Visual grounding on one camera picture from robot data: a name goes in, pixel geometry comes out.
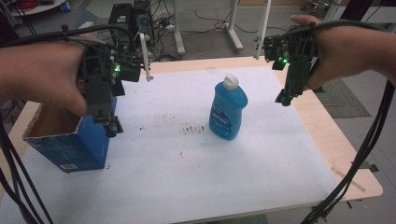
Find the gray floor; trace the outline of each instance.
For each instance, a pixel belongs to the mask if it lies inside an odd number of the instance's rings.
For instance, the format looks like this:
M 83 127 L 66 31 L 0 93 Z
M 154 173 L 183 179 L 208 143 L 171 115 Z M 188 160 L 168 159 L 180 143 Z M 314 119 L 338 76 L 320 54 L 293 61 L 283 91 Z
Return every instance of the gray floor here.
M 43 33 L 59 30 L 62 23 L 68 23 L 70 26 L 76 25 L 77 19 L 81 14 L 81 7 L 87 6 L 90 1 L 75 0 L 70 2 L 72 3 L 73 10 L 69 13 L 62 13 L 58 9 L 54 9 L 31 17 L 31 23 L 37 29 L 37 32 Z M 167 0 L 166 2 L 168 9 L 172 13 L 172 1 Z M 282 31 L 277 28 L 287 29 L 291 25 L 289 15 L 302 14 L 303 12 L 299 9 L 299 7 L 273 7 L 270 12 L 269 26 L 276 28 L 269 28 L 267 34 L 282 34 Z M 91 8 L 91 10 L 93 12 L 91 11 L 90 18 L 94 19 L 96 16 L 98 17 L 98 21 L 106 22 L 105 17 L 102 18 L 101 15 L 95 15 L 95 9 Z M 236 24 L 246 31 L 256 31 L 262 11 L 262 8 L 240 7 L 237 13 Z M 157 11 L 156 16 L 161 17 L 161 15 L 165 15 L 166 13 L 165 7 L 162 6 Z M 186 54 L 181 57 L 181 60 L 253 55 L 254 43 L 252 40 L 256 36 L 255 33 L 246 33 L 241 29 L 235 28 L 245 47 L 244 50 L 235 54 L 232 44 L 223 30 L 203 34 L 188 32 L 205 31 L 214 28 L 214 21 L 199 19 L 193 13 L 194 11 L 186 11 L 182 16 L 184 21 L 188 22 L 181 25 L 186 47 Z M 226 17 L 228 10 L 197 10 L 197 13 L 206 18 L 223 19 Z M 27 35 L 27 31 L 23 26 L 19 27 L 17 32 L 20 35 Z M 172 34 L 166 35 L 163 38 L 163 42 L 165 45 L 164 51 L 177 56 Z M 365 72 L 359 76 L 344 78 L 344 81 L 372 115 L 370 118 L 335 120 L 354 148 L 359 148 L 362 139 L 376 115 L 376 110 L 378 109 L 384 90 L 385 79 L 374 72 Z M 396 213 L 394 212 L 396 208 L 396 126 L 393 125 L 395 122 L 396 105 L 393 104 L 389 111 L 388 121 L 384 131 L 375 150 L 368 159 L 368 162 L 374 163 L 379 168 L 379 172 L 376 172 L 375 176 L 383 186 L 383 196 L 360 202 L 351 202 L 352 208 L 349 208 L 346 203 L 339 203 L 327 217 L 327 223 L 396 223 Z M 267 220 L 270 224 L 299 223 L 309 211 L 310 209 L 307 208 L 274 212 L 267 214 Z M 326 223 L 326 221 L 321 219 L 318 223 Z

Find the human hand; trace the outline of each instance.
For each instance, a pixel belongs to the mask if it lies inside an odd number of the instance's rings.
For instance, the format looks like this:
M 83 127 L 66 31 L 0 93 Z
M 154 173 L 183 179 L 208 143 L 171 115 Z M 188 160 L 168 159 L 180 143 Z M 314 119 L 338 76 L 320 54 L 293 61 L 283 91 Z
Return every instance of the human hand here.
M 76 85 L 83 50 L 72 42 L 0 49 L 4 87 L 0 101 L 21 98 L 87 115 L 87 103 Z
M 301 25 L 320 22 L 313 16 L 302 15 L 290 18 Z M 306 87 L 314 90 L 332 79 L 375 69 L 370 50 L 376 33 L 378 32 L 351 26 L 338 26 L 315 32 L 320 64 L 308 79 Z

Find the bottle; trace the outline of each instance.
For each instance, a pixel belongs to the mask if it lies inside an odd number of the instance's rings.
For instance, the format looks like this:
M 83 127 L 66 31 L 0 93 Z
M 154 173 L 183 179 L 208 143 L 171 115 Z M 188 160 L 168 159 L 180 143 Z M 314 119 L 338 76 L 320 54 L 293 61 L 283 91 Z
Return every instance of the bottle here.
M 248 98 L 239 87 L 238 79 L 226 74 L 224 81 L 215 88 L 215 98 L 209 116 L 210 130 L 223 139 L 233 140 L 239 133 L 242 109 L 247 104 Z

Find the bottle label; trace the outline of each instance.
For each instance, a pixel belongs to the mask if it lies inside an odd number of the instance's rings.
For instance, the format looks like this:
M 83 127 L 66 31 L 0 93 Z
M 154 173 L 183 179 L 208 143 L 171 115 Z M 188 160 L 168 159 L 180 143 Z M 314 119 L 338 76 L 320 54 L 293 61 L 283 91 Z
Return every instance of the bottle label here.
M 212 106 L 212 121 L 213 124 L 217 127 L 219 131 L 221 131 L 224 134 L 230 134 L 232 130 L 232 125 L 230 120 L 227 118 L 227 116 L 224 114 L 224 112 L 221 110 L 220 107 L 218 107 L 216 104 L 213 104 Z

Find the open box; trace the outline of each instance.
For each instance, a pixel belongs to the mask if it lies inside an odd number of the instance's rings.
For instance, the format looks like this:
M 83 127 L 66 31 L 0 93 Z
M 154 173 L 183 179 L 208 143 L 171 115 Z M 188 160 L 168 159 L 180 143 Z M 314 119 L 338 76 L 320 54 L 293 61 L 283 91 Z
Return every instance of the open box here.
M 22 138 L 64 172 L 105 167 L 109 139 L 91 116 L 81 118 L 53 105 L 40 105 Z

